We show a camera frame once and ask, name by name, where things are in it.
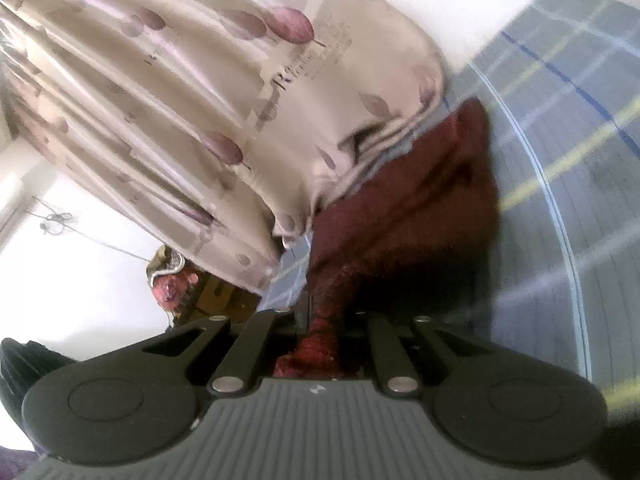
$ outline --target patterned curtain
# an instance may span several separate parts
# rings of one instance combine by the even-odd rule
[[[204,269],[260,292],[282,244],[442,88],[382,0],[0,0],[15,127]]]

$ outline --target metal rivet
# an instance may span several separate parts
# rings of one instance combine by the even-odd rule
[[[410,394],[418,389],[418,381],[411,377],[393,377],[386,386],[396,394]]]
[[[211,383],[211,387],[221,394],[234,394],[242,390],[244,383],[240,377],[218,377]]]

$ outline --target red cloth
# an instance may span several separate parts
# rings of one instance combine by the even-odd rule
[[[469,99],[356,195],[316,216],[307,283],[312,327],[321,330],[280,357],[274,376],[340,376],[337,330],[363,282],[486,251],[498,225],[488,146],[484,108]]]

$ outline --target wire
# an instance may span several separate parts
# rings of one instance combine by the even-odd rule
[[[62,227],[62,229],[60,230],[59,233],[52,233],[49,230],[49,225],[45,224],[44,222],[41,222],[40,223],[40,228],[44,231],[44,234],[50,234],[52,236],[60,236],[65,231],[65,228],[66,229],[70,229],[73,232],[75,232],[76,234],[81,235],[82,237],[86,238],[87,240],[92,241],[95,244],[102,245],[103,247],[106,247],[108,249],[112,249],[114,251],[118,251],[119,253],[122,253],[122,254],[127,254],[128,256],[132,256],[133,258],[137,258],[139,260],[142,260],[143,262],[149,263],[151,261],[151,260],[148,260],[147,258],[143,258],[142,256],[138,256],[137,254],[133,254],[133,253],[130,253],[129,251],[125,251],[124,249],[112,246],[112,245],[107,244],[105,242],[101,242],[100,240],[96,240],[95,238],[91,238],[90,236],[78,231],[77,229],[75,229],[75,228],[73,228],[73,227],[71,227],[70,225],[67,224],[67,222],[71,222],[74,219],[74,216],[71,213],[56,213],[51,206],[45,204],[38,197],[34,196],[32,198],[36,202],[38,202],[39,204],[41,204],[44,207],[46,207],[47,209],[49,209],[49,211],[51,211],[51,214],[47,215],[47,216],[41,216],[41,215],[36,215],[36,213],[32,213],[31,211],[25,211],[26,213],[30,214],[31,216],[35,216],[36,218],[40,218],[40,219],[44,220],[45,222],[52,222],[52,223],[58,224],[60,227]]]

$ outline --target stuffed toy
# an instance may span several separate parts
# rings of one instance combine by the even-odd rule
[[[175,311],[187,292],[200,279],[198,269],[178,251],[161,246],[146,267],[146,278],[158,304]]]

